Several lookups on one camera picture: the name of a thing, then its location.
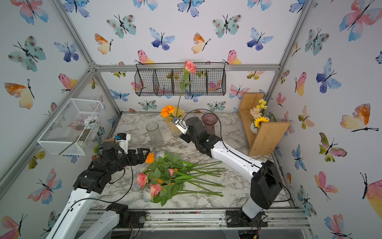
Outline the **orange marigold flower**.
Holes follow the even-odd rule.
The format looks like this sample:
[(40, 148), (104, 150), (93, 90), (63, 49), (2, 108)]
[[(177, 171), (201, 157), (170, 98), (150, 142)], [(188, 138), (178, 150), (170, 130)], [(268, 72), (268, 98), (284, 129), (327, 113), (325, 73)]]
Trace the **orange marigold flower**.
[(165, 119), (166, 122), (171, 122), (174, 117), (180, 117), (182, 113), (178, 107), (172, 105), (167, 105), (161, 110), (161, 117)]

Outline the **pink rose tall stem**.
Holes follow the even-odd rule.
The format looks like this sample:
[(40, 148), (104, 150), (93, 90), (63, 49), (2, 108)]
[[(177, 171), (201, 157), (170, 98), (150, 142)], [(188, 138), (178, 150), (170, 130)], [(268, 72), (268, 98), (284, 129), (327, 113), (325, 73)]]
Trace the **pink rose tall stem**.
[(192, 82), (192, 80), (189, 80), (189, 76), (191, 74), (195, 74), (196, 72), (197, 72), (197, 66), (191, 60), (187, 60), (185, 62), (184, 69), (183, 69), (183, 79), (180, 82), (181, 93), (178, 99), (178, 108), (176, 110), (176, 116), (178, 116), (182, 94), (185, 93), (187, 86), (189, 86)]

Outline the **orange rose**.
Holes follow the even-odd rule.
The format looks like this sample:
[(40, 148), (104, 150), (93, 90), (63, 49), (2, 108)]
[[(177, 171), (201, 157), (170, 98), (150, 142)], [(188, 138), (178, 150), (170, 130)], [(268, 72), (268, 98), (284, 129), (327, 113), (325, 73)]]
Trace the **orange rose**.
[(145, 162), (148, 163), (148, 164), (151, 164), (155, 161), (155, 155), (154, 153), (149, 153)]

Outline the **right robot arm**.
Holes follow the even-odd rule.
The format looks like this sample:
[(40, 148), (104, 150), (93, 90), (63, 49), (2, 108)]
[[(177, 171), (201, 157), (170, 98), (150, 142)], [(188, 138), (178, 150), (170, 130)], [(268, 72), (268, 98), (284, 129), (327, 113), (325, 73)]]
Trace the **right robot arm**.
[(185, 142), (194, 143), (200, 153), (226, 163), (250, 182), (249, 199), (241, 207), (247, 219), (254, 219), (262, 210), (272, 206), (284, 187), (272, 161), (261, 162), (230, 147), (221, 137), (208, 133), (198, 117), (175, 118), (172, 122), (181, 131), (180, 138)]

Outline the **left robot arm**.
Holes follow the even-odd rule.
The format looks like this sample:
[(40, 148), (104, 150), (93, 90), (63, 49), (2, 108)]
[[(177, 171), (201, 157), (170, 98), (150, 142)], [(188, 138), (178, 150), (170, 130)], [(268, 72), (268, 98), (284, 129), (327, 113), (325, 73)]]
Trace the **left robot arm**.
[[(143, 164), (149, 148), (128, 149), (127, 140), (104, 141), (98, 146), (97, 158), (84, 170), (73, 185), (62, 214), (47, 235), (48, 239), (73, 239), (76, 237), (88, 211), (98, 201), (112, 176), (126, 167)], [(131, 227), (134, 223), (129, 208), (119, 200), (107, 202), (106, 211), (80, 238), (103, 239), (119, 226)]]

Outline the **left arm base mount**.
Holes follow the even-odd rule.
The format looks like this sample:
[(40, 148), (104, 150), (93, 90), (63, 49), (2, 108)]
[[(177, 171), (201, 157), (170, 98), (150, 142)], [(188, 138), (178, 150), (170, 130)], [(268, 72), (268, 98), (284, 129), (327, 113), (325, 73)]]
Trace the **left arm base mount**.
[(133, 228), (133, 226), (138, 226), (138, 228), (143, 228), (146, 221), (147, 213), (145, 211), (134, 211), (129, 209), (127, 205), (120, 203), (112, 203), (107, 208), (106, 211), (113, 211), (118, 215), (117, 228)]

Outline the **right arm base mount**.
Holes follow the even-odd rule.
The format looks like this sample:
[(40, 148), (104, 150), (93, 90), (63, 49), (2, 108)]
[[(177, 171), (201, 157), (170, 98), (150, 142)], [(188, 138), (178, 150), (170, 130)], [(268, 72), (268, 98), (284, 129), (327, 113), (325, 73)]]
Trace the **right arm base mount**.
[(227, 227), (229, 228), (257, 228), (257, 227), (267, 227), (268, 223), (265, 221), (265, 212), (259, 212), (253, 219), (250, 219), (245, 215), (241, 209), (239, 210), (227, 210), (225, 212), (225, 220)]

